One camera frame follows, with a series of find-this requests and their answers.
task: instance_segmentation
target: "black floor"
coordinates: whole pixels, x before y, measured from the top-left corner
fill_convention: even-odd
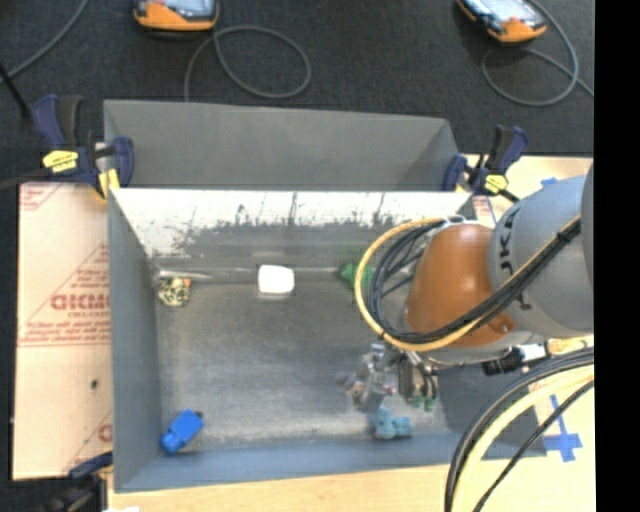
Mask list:
[[[135,24],[130,0],[89,0],[60,42],[14,81],[28,103],[49,94],[84,97],[81,140],[102,134],[104,98],[183,101],[190,60],[206,36],[151,38]],[[0,5],[0,62],[20,69],[68,23],[81,0],[6,0]],[[543,4],[575,50],[579,77],[594,87],[595,1]],[[523,106],[504,98],[483,78],[481,63],[498,49],[472,26],[453,0],[235,0],[222,5],[219,29],[257,25],[295,41],[309,59],[311,81],[300,94],[268,99],[251,94],[224,72],[213,45],[193,63],[189,99],[443,117],[460,151],[488,151],[496,124],[518,125],[530,154],[593,156],[594,100],[579,85],[562,101]],[[221,39],[224,56],[249,84],[286,92],[304,78],[296,53],[255,32]],[[550,27],[529,49],[571,67],[557,30]],[[490,76],[510,94],[543,101],[562,93],[569,78],[545,61],[504,48],[487,58]],[[6,84],[0,84],[0,180],[39,166],[42,139],[21,119]],[[67,486],[64,482],[8,484],[9,418],[13,382],[16,290],[15,190],[0,192],[0,510],[22,512]]]

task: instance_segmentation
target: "blue cross marking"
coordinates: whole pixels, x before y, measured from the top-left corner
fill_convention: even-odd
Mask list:
[[[554,409],[558,408],[558,398],[551,395],[551,404]],[[558,417],[558,425],[560,426],[560,434],[552,436],[543,436],[542,442],[547,450],[558,450],[562,457],[562,462],[572,462],[576,460],[573,450],[582,448],[582,442],[578,434],[569,434],[564,424],[562,416]]]

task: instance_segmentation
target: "black cable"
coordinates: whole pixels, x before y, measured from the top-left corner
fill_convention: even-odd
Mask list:
[[[460,476],[469,452],[493,420],[496,411],[505,404],[512,403],[516,395],[528,389],[532,384],[566,371],[593,365],[594,362],[595,351],[593,347],[589,347],[540,363],[533,367],[528,373],[512,382],[480,410],[460,438],[451,460],[445,487],[445,512],[451,512],[452,510],[453,496],[458,483],[458,477]]]
[[[480,512],[482,507],[484,507],[487,500],[491,497],[491,494],[496,490],[498,485],[502,483],[502,481],[506,478],[506,476],[511,472],[511,470],[515,467],[515,465],[520,461],[525,452],[531,447],[533,443],[535,443],[542,434],[544,434],[551,425],[564,413],[566,410],[571,407],[581,396],[583,396],[587,391],[593,389],[595,387],[595,382],[593,380],[587,382],[574,393],[571,394],[569,398],[567,398],[555,411],[553,411],[549,417],[538,426],[536,430],[533,431],[531,436],[524,442],[524,444],[518,449],[515,455],[511,458],[506,467],[502,470],[498,478],[491,484],[489,489],[482,495],[476,506],[473,508],[473,512]]]
[[[36,53],[34,53],[31,57],[29,57],[28,59],[26,59],[25,61],[23,61],[22,63],[20,63],[17,67],[15,67],[14,69],[11,69],[8,71],[9,77],[13,78],[16,75],[18,75],[19,73],[22,73],[25,69],[27,69],[29,66],[31,66],[34,62],[36,62],[38,59],[40,59],[43,55],[45,55],[46,53],[48,53],[49,51],[51,51],[51,49],[58,44],[58,42],[67,35],[67,33],[73,28],[73,26],[76,24],[76,22],[78,21],[78,18],[80,18],[80,15],[84,12],[85,8],[87,7],[87,4],[89,3],[89,0],[82,0],[80,2],[80,5],[78,6],[78,8],[76,9],[75,13],[73,14],[73,16],[71,16],[71,19],[64,25],[64,27],[62,27],[62,29],[60,29],[60,32],[58,32],[58,34],[56,34],[56,36],[51,39],[46,45],[44,45],[42,48],[40,48]]]
[[[276,39],[279,39],[279,40],[285,42],[286,44],[288,44],[289,46],[291,46],[296,51],[296,53],[300,56],[300,58],[302,59],[302,62],[304,64],[304,67],[305,67],[305,77],[302,80],[302,83],[298,87],[294,88],[291,91],[286,91],[286,92],[282,92],[282,93],[272,93],[272,92],[262,91],[260,89],[257,89],[255,87],[247,84],[246,82],[243,82],[242,80],[240,80],[240,78],[229,67],[229,64],[227,63],[226,59],[224,58],[224,54],[223,54],[222,49],[220,47],[220,38],[222,38],[223,36],[226,36],[226,35],[229,35],[229,34],[238,33],[238,32],[257,32],[257,33],[261,33],[261,34],[266,34],[266,35],[269,35],[269,36],[274,37]],[[186,71],[185,77],[184,77],[184,85],[183,85],[184,101],[187,101],[187,102],[190,101],[189,89],[190,89],[190,82],[191,82],[191,73],[193,72],[193,67],[195,65],[195,62],[198,59],[198,57],[200,56],[200,53],[202,52],[202,50],[204,50],[211,43],[213,43],[213,45],[215,47],[216,55],[218,57],[218,60],[220,61],[220,65],[222,66],[222,69],[224,70],[224,72],[238,86],[240,86],[242,89],[244,89],[245,91],[247,91],[247,92],[249,92],[249,93],[251,93],[251,94],[253,94],[255,96],[259,96],[261,98],[269,98],[269,99],[291,98],[293,96],[297,96],[298,94],[300,94],[304,89],[307,88],[307,86],[311,82],[311,63],[309,62],[309,58],[307,57],[307,55],[304,52],[304,50],[300,47],[300,45],[298,45],[295,41],[293,41],[289,37],[285,36],[284,34],[282,34],[280,32],[277,32],[275,30],[269,29],[269,28],[259,27],[259,26],[256,26],[256,25],[236,25],[236,26],[233,26],[233,27],[225,28],[223,30],[217,30],[217,28],[214,26],[213,29],[212,29],[212,35],[210,37],[208,37],[207,39],[205,39],[202,42],[202,44],[200,44],[200,46],[198,46],[196,51],[191,56],[191,59],[189,60],[189,64],[187,66],[187,71]]]
[[[542,60],[544,60],[545,62],[551,64],[552,66],[556,67],[557,69],[559,69],[560,71],[564,72],[566,75],[569,76],[570,78],[570,82],[569,84],[565,87],[565,89],[558,94],[557,96],[554,96],[553,98],[550,98],[548,100],[541,100],[541,101],[533,101],[533,100],[524,100],[522,98],[518,98],[517,96],[513,96],[507,92],[505,92],[503,89],[501,89],[500,87],[498,87],[493,80],[491,80],[491,77],[489,76],[489,72],[487,70],[487,60],[488,58],[493,55],[496,50],[490,50],[488,51],[484,58],[482,59],[482,64],[480,66],[480,69],[482,70],[482,75],[484,76],[485,80],[487,81],[487,83],[489,84],[489,86],[498,94],[500,94],[501,96],[503,96],[504,98],[517,103],[518,105],[523,105],[526,107],[547,107],[550,105],[555,105],[556,103],[559,103],[560,101],[562,101],[564,98],[566,98],[571,91],[573,91],[573,89],[575,88],[576,85],[579,85],[580,87],[582,87],[591,97],[594,97],[594,92],[593,90],[591,90],[582,80],[580,80],[578,78],[578,74],[579,74],[579,64],[578,64],[578,57],[576,56],[576,52],[573,48],[573,45],[571,44],[571,41],[569,40],[569,38],[567,37],[567,35],[565,34],[564,30],[562,30],[562,28],[560,27],[560,25],[558,24],[558,22],[553,18],[553,16],[551,16],[551,14],[544,8],[542,7],[539,3],[535,2],[534,0],[528,0],[529,3],[531,3],[534,7],[536,7],[537,9],[539,9],[549,20],[549,24],[551,26],[553,26],[558,34],[560,34],[560,38],[562,39],[562,42],[565,44],[565,47],[567,48],[567,51],[569,52],[569,60],[571,61],[571,66],[573,69],[567,69],[566,67],[564,67],[562,64],[560,64],[559,62],[557,62],[555,59],[549,57],[548,55],[545,55],[535,49],[532,48],[511,48],[511,50],[518,50],[521,51],[523,53],[527,53],[530,55],[534,55]]]
[[[449,324],[435,329],[428,333],[399,331],[394,328],[384,317],[382,312],[382,287],[387,278],[387,269],[393,264],[394,259],[402,251],[403,245],[411,243],[413,237],[422,236],[435,225],[421,226],[407,235],[404,235],[392,245],[385,253],[376,270],[374,271],[369,286],[367,308],[374,320],[384,329],[384,331],[396,339],[407,343],[422,344],[430,343],[447,336],[451,332],[462,329],[472,322],[478,322],[474,329],[481,327],[495,316],[500,314],[507,306],[518,297],[530,282],[543,270],[546,264],[575,236],[580,233],[580,220],[570,223],[565,229],[556,234],[554,239],[545,247],[528,265],[520,269],[518,276],[512,281],[496,291],[489,298],[472,308],[469,312],[450,322]]]

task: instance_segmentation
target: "yellow cable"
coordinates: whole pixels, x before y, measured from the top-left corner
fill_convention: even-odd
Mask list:
[[[493,443],[493,441],[511,422],[513,422],[513,420],[532,407],[542,396],[550,396],[554,393],[560,393],[566,389],[575,388],[580,384],[593,380],[593,378],[593,365],[586,368],[571,370],[561,377],[547,377],[547,379],[553,379],[553,381],[531,391],[498,416],[498,418],[484,431],[482,437],[476,441],[476,444],[466,458],[466,463],[460,472],[458,483],[453,494],[451,511],[460,512],[460,510],[462,510],[461,507],[464,501],[464,489],[466,483],[469,481],[469,475],[473,472],[475,466],[477,466],[481,461],[491,443]]]
[[[563,231],[570,224],[572,224],[573,222],[576,222],[579,219],[580,219],[580,215],[577,215],[570,222],[568,222],[565,226],[563,226],[563,228],[560,231]],[[392,345],[395,345],[396,347],[401,348],[403,350],[412,350],[412,351],[416,351],[416,352],[426,352],[426,351],[429,351],[429,350],[436,350],[436,349],[445,347],[447,345],[450,345],[454,341],[460,339],[462,336],[464,336],[465,334],[467,334],[468,332],[473,330],[474,327],[479,322],[481,322],[483,320],[483,318],[486,317],[486,315],[488,315],[488,314],[490,314],[492,312],[492,310],[488,310],[485,313],[485,315],[483,315],[483,316],[481,316],[479,318],[476,318],[475,320],[469,322],[468,324],[464,325],[463,327],[460,327],[460,328],[456,329],[455,331],[450,332],[449,334],[447,334],[445,336],[442,336],[438,340],[430,341],[430,342],[424,342],[424,343],[408,343],[406,341],[402,341],[402,340],[399,340],[397,338],[394,338],[389,333],[385,332],[385,330],[382,328],[382,326],[380,324],[378,324],[375,321],[375,319],[371,316],[371,313],[369,313],[369,310],[368,310],[367,306],[365,305],[364,298],[362,296],[362,276],[364,275],[364,269],[366,268],[367,264],[369,263],[369,260],[373,256],[373,254],[387,240],[389,240],[393,236],[397,235],[398,233],[401,233],[402,231],[407,231],[409,229],[412,229],[412,228],[415,228],[415,227],[418,227],[418,226],[422,226],[422,225],[425,225],[425,224],[434,224],[436,222],[441,222],[443,220],[446,220],[446,219],[444,219],[442,217],[432,217],[432,218],[418,219],[418,220],[405,222],[404,224],[400,224],[400,225],[390,229],[389,231],[386,231],[377,240],[375,240],[369,246],[369,248],[365,251],[364,255],[362,256],[362,259],[360,260],[360,264],[358,265],[358,268],[356,270],[356,275],[355,275],[355,280],[354,280],[354,292],[355,292],[355,296],[356,296],[356,304],[358,305],[358,309],[360,310],[360,314],[364,318],[365,322],[369,325],[369,327],[371,327],[371,329],[373,329],[373,331],[378,336],[382,337],[385,341],[387,341],[387,342],[391,343]],[[549,246],[549,244],[551,244],[553,241],[554,241],[554,239],[549,240],[542,248],[540,248],[533,256],[531,256],[531,258],[529,258],[529,260],[524,265],[522,265],[516,272],[514,272],[513,275],[509,279],[507,279],[495,293],[498,293],[503,288],[508,286],[517,276],[520,275],[520,273],[523,272],[523,270],[529,265],[529,263],[533,259],[535,259],[542,251],[544,251]]]

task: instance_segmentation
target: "orange device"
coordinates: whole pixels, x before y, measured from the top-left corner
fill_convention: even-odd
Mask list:
[[[165,32],[193,32],[213,28],[218,21],[217,0],[134,0],[133,17],[143,27]]]
[[[524,0],[456,0],[469,19],[506,44],[526,43],[547,30],[542,15]]]

